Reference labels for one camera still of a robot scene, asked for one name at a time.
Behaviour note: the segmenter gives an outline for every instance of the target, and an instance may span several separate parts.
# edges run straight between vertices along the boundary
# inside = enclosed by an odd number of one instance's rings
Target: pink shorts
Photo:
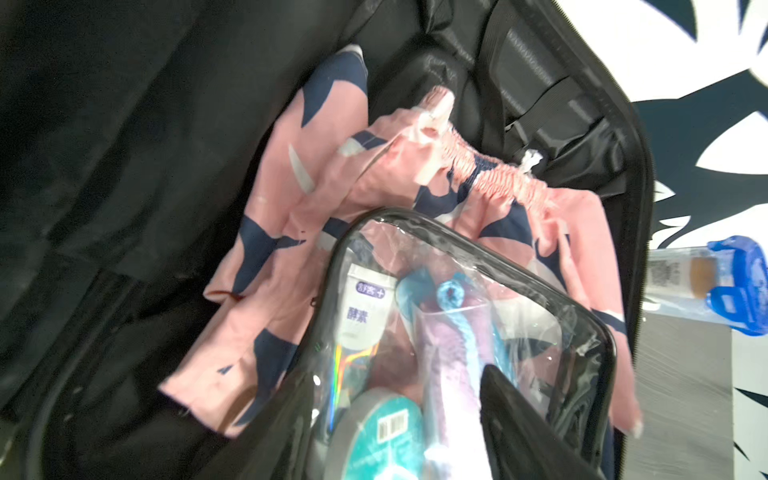
[[[203,424],[237,435],[280,384],[333,244],[365,212],[408,207],[526,267],[604,321],[618,352],[611,419],[625,432],[641,428],[598,196],[548,188],[473,150],[448,121],[454,96],[445,88],[365,128],[360,53],[347,48],[318,71],[276,122],[238,238],[205,290],[221,308],[160,389]]]

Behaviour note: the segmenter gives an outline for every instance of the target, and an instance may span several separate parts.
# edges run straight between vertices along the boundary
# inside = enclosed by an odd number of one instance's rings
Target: qr code
[[[650,266],[650,282],[658,286],[680,285],[680,264],[654,260]]]
[[[408,410],[400,410],[397,413],[379,419],[376,438],[379,443],[388,442],[396,436],[405,433],[406,430],[408,430]]]

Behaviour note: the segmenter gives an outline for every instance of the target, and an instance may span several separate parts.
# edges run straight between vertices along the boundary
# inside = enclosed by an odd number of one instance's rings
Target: gray surface
[[[627,444],[624,479],[733,478],[731,333],[647,314],[637,348],[644,433]]]

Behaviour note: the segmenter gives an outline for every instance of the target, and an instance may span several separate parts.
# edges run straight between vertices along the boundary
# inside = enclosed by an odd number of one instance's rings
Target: black suitcase
[[[0,477],[301,478],[307,379],[287,376],[232,442],[156,385],[214,311],[201,291],[270,124],[349,42],[371,119],[443,84],[480,151],[536,148],[535,176],[601,196],[634,347],[653,162],[551,0],[23,0],[0,15]]]

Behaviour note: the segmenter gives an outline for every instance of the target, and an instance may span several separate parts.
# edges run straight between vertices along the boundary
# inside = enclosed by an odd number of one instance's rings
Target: suitcase zipper
[[[561,40],[567,45],[567,47],[574,51],[578,60],[592,68],[597,73],[601,74],[601,81],[607,80],[608,85],[604,85],[605,92],[612,97],[612,100],[614,100],[617,109],[620,111],[620,113],[622,113],[624,119],[637,133],[638,141],[640,143],[640,147],[643,151],[645,159],[645,161],[642,162],[641,167],[645,169],[644,173],[647,180],[645,185],[640,186],[641,191],[638,192],[641,196],[641,202],[637,214],[640,217],[641,222],[638,227],[637,239],[639,240],[638,243],[640,245],[646,246],[648,244],[648,240],[650,239],[650,225],[654,203],[653,195],[656,172],[654,168],[653,155],[651,154],[650,148],[648,147],[647,138],[643,133],[643,128],[640,119],[637,117],[637,113],[631,107],[629,99],[621,90],[621,87],[616,82],[613,75],[609,72],[605,65],[603,65],[603,63],[594,54],[594,52],[589,49],[587,43],[578,33],[573,23],[571,23],[571,21],[565,15],[565,12],[563,12],[563,9],[560,5],[555,3],[554,0],[528,0],[530,5],[525,5],[525,2],[522,2],[521,0],[511,1],[513,4],[515,4],[515,7],[524,9],[528,12],[535,11],[537,8],[545,17],[546,22],[555,27],[555,30],[559,34],[558,36],[561,36]],[[642,300],[645,297],[645,290],[647,285],[645,278],[645,266],[647,257],[648,249],[643,248],[634,259],[634,263],[632,265],[632,271],[634,272],[633,283],[639,282],[639,285],[637,288],[634,288],[634,285],[632,288],[630,288],[630,296],[627,299],[627,312],[625,312],[625,319],[636,319],[633,325],[633,331],[630,332],[629,329],[627,330],[627,338],[629,339],[630,343],[630,351],[633,364],[637,358],[637,339],[640,337],[641,324],[643,323],[641,306]],[[637,295],[635,296],[632,295],[634,291],[637,291]],[[627,443],[621,437],[617,437],[617,441],[619,441],[621,444],[621,453],[618,458],[615,458],[614,460],[616,462],[616,479],[620,480],[624,476],[624,456],[626,455]]]

